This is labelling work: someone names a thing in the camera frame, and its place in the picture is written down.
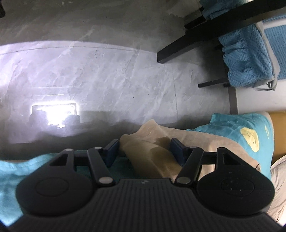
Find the tan brown garment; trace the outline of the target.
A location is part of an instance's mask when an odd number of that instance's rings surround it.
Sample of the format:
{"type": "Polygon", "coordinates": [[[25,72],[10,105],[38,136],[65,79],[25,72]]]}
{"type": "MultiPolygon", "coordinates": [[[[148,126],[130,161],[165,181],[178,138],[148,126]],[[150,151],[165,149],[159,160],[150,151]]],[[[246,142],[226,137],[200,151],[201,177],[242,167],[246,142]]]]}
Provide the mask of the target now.
{"type": "Polygon", "coordinates": [[[258,172],[261,171],[259,162],[251,158],[241,145],[229,138],[168,128],[158,125],[155,120],[149,120],[133,134],[122,135],[120,150],[125,153],[139,176],[175,180],[182,167],[170,151],[172,138],[178,139],[187,147],[200,147],[207,152],[215,152],[218,147],[225,147],[258,172]]]}

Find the teal smiley bed sheet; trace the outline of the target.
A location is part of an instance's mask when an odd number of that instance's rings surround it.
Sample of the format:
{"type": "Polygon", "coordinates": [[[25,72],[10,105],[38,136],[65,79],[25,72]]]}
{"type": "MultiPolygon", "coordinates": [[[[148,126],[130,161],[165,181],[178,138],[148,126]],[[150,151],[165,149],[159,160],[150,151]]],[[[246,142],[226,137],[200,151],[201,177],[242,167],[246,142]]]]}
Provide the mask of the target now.
{"type": "MultiPolygon", "coordinates": [[[[261,173],[271,180],[274,132],[268,113],[213,114],[209,124],[186,131],[218,135],[237,142],[251,158],[259,162],[261,173]]],[[[121,156],[110,167],[111,174],[117,180],[139,177],[125,153],[120,152],[121,156]]],[[[1,221],[5,226],[10,226],[22,216],[15,197],[18,183],[55,156],[53,153],[43,154],[24,162],[1,160],[1,221]]]]}

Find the tan bed headboard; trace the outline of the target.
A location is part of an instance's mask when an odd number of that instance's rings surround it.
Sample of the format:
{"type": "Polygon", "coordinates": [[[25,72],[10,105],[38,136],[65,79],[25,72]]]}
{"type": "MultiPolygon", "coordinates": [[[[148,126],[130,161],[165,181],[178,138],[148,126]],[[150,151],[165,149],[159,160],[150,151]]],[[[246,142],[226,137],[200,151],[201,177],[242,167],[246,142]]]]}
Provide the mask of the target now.
{"type": "Polygon", "coordinates": [[[285,155],[286,145],[286,113],[285,111],[270,112],[274,131],[274,152],[272,164],[285,155]]]}

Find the grey pillow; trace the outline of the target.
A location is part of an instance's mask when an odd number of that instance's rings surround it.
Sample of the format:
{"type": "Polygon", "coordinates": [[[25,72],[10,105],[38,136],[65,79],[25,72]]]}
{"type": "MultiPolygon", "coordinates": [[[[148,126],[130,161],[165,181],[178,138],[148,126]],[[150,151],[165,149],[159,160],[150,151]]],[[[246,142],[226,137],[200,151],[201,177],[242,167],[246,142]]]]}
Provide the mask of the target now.
{"type": "Polygon", "coordinates": [[[274,199],[267,214],[278,224],[285,225],[285,156],[278,159],[270,169],[271,181],[275,188],[274,199]]]}

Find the blue covered chair near bed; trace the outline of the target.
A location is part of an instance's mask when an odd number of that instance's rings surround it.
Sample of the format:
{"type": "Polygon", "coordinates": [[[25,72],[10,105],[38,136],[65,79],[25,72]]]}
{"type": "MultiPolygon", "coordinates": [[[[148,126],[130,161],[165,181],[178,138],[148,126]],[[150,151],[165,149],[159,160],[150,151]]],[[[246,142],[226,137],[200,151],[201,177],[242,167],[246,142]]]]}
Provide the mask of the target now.
{"type": "Polygon", "coordinates": [[[275,90],[285,79],[285,15],[266,19],[219,38],[227,77],[199,84],[275,90]]]}

